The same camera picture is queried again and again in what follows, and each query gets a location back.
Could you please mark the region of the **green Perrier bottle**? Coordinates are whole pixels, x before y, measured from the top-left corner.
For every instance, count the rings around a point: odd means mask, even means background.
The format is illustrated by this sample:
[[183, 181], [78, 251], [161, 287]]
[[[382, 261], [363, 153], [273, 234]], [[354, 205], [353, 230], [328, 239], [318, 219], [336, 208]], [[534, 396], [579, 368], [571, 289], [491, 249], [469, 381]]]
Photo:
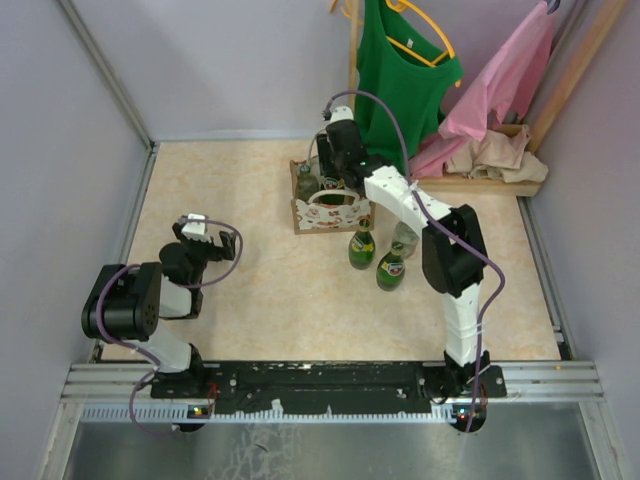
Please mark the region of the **green Perrier bottle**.
[[348, 257], [352, 267], [367, 269], [373, 262], [376, 251], [375, 240], [371, 234], [371, 222], [368, 218], [359, 221], [358, 230], [349, 242]]

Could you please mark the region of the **clear glass bottle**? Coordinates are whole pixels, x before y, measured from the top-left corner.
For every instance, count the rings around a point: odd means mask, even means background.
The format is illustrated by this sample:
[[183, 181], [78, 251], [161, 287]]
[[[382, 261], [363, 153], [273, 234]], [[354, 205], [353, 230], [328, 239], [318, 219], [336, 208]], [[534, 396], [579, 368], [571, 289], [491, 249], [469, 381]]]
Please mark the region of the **clear glass bottle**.
[[403, 245], [402, 258], [410, 258], [416, 251], [420, 237], [404, 222], [400, 221], [396, 224], [392, 242], [399, 242]]

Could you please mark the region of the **dark green red-label bottle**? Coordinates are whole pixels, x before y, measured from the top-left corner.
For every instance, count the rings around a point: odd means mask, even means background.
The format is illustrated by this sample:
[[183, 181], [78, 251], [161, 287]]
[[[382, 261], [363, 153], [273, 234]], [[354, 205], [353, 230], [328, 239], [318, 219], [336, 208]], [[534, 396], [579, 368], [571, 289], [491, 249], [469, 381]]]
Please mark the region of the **dark green red-label bottle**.
[[376, 269], [376, 282], [382, 290], [394, 291], [402, 283], [405, 275], [403, 251], [404, 245], [394, 241], [389, 252], [380, 260]]

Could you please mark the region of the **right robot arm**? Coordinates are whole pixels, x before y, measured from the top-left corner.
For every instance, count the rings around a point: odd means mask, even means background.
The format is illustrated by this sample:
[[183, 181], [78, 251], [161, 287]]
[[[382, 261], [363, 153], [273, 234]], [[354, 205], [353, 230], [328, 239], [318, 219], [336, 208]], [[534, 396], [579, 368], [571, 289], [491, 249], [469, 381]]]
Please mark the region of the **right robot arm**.
[[489, 354], [482, 342], [486, 305], [479, 304], [489, 259], [475, 210], [451, 207], [407, 181], [391, 161], [367, 151], [356, 122], [326, 116], [318, 138], [320, 165], [346, 186], [386, 208], [421, 243], [422, 272], [443, 298], [447, 326], [445, 367], [428, 394], [442, 401], [477, 394]]

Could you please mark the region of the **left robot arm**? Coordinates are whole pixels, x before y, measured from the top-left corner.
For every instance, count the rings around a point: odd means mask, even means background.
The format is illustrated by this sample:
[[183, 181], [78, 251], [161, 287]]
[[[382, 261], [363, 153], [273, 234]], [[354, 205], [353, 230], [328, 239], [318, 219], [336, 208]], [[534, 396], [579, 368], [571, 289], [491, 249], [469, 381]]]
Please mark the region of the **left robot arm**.
[[196, 319], [202, 289], [227, 278], [239, 263], [239, 230], [204, 215], [182, 216], [172, 225], [176, 240], [154, 262], [102, 267], [81, 313], [86, 337], [143, 356], [151, 375], [142, 381], [154, 398], [206, 394], [212, 374], [198, 349], [177, 338], [164, 322]]

